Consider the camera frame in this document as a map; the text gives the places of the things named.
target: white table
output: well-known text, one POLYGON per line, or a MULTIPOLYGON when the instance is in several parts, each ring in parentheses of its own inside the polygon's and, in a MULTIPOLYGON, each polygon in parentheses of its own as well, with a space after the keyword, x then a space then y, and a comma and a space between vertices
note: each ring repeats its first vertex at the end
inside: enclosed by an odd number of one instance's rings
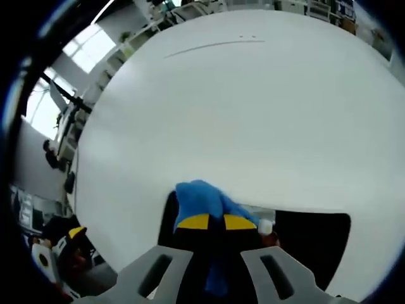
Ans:
POLYGON ((156 244, 181 181, 248 205, 347 212, 327 291, 362 300, 405 240, 404 101, 377 52, 336 26, 280 11, 196 18, 144 44, 95 105, 77 217, 119 271, 156 244))

